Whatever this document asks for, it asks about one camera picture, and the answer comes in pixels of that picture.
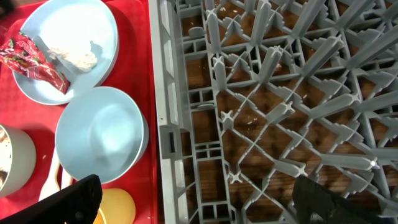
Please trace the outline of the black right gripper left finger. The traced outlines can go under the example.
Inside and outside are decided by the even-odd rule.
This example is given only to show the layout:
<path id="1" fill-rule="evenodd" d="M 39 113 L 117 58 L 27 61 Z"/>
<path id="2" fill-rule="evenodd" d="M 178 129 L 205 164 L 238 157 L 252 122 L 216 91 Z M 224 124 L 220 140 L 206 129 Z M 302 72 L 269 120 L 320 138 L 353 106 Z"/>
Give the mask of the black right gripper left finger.
<path id="1" fill-rule="evenodd" d="M 92 224 L 103 196 L 100 178 L 91 174 L 1 220 L 1 224 Z"/>

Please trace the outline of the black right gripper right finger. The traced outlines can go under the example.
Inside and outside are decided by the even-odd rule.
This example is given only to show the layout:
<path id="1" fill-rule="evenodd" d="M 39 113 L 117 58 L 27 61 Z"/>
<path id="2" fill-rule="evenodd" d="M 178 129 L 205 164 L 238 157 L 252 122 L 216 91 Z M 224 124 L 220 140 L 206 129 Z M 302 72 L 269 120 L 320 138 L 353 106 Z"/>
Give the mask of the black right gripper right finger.
<path id="1" fill-rule="evenodd" d="M 391 222 L 388 218 L 381 218 L 358 207 L 303 175 L 295 180 L 292 199 L 300 224 L 388 224 Z"/>

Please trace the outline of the yellow plastic cup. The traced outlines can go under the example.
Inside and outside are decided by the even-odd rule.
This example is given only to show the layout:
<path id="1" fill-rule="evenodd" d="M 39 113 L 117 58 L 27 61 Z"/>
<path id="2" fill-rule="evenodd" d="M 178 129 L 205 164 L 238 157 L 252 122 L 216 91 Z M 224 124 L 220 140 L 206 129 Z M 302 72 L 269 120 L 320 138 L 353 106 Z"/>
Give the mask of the yellow plastic cup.
<path id="1" fill-rule="evenodd" d="M 136 217 L 133 198 L 123 189 L 103 189 L 93 224 L 132 224 Z"/>

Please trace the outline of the light blue bowl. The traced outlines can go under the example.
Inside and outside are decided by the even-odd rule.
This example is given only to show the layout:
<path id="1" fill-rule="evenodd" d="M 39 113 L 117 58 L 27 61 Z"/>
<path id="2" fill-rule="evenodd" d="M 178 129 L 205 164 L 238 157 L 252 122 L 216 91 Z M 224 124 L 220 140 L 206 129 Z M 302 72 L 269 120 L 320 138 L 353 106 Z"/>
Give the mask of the light blue bowl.
<path id="1" fill-rule="evenodd" d="M 95 174 L 115 181 L 144 155 L 149 127 L 137 103 L 125 92 L 100 86 L 71 100 L 57 124 L 55 149 L 74 179 Z"/>

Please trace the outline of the white tissue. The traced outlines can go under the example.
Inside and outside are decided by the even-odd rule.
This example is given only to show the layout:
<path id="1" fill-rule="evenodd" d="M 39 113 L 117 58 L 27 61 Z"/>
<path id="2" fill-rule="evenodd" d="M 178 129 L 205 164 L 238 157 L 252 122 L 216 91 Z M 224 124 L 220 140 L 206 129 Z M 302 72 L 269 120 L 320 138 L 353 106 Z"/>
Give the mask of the white tissue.
<path id="1" fill-rule="evenodd" d="M 91 51 L 91 44 L 88 40 L 71 40 L 58 43 L 49 47 L 47 52 L 52 59 L 63 59 L 82 72 L 89 72 L 98 61 Z"/>

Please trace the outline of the red snack wrapper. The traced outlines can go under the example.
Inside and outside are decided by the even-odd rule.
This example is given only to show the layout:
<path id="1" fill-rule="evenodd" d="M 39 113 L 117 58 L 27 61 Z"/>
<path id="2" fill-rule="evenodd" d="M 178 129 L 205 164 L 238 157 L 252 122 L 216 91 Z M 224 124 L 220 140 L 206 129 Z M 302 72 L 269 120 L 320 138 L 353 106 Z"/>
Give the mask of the red snack wrapper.
<path id="1" fill-rule="evenodd" d="M 1 63 L 27 78 L 50 83 L 64 95 L 70 86 L 66 76 L 49 62 L 35 42 L 17 33 L 1 46 Z"/>

